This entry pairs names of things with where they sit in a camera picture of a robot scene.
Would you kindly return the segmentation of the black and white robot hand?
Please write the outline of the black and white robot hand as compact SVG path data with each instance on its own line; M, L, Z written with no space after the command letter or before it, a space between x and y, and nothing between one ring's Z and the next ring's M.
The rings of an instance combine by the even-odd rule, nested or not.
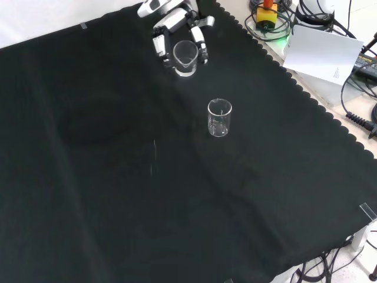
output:
M208 50L204 35L204 27L212 27L215 23L213 16L204 16L197 1L169 1L148 0L139 7L137 14L140 18L158 12L163 16L153 26L152 38L156 55L166 67L172 67L170 35L186 25L190 31L195 46L199 49L199 59L203 65L209 60Z

